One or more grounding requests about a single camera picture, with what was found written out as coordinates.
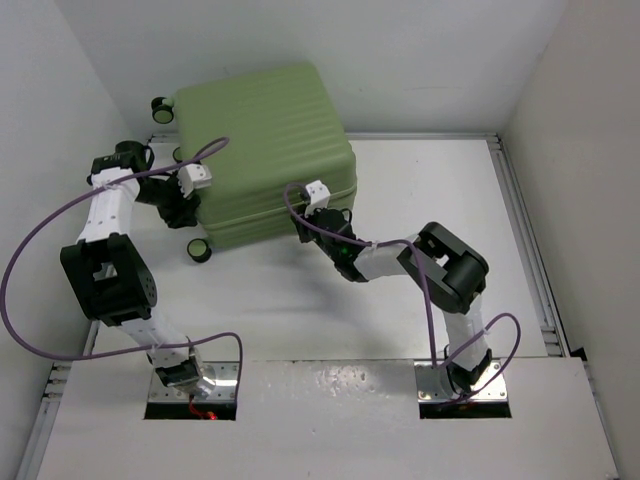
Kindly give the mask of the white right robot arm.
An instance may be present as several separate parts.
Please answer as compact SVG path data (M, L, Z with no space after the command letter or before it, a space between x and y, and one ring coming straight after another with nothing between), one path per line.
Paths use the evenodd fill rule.
M443 313L449 341L446 373L469 394L492 360L481 338L482 326L471 311L486 288L486 260L437 222L407 240L375 244L358 238L344 209L303 207L292 214L301 242L315 243L348 281L366 283L407 275L425 295L427 306Z

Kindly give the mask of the green suitcase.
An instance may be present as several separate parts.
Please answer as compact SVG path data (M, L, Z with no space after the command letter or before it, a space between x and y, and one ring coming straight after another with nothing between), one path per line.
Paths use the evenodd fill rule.
M151 102L159 124L176 122L182 159L219 137L204 159L211 186L198 190L199 225L216 250L292 235L290 183L322 181L334 208L351 208L356 156L320 74L311 63L214 80Z

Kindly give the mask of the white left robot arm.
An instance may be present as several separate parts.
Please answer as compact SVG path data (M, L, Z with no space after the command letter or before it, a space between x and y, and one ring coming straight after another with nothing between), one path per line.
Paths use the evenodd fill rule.
M85 316L127 334L148 349L160 382L188 396L207 389L204 366L186 335L157 308L154 277L130 238L135 203L152 205L168 227L196 225L200 199L210 185L207 167L195 163L148 177L150 147L122 141L111 155L94 159L88 178L95 196L75 244L62 248L60 261Z

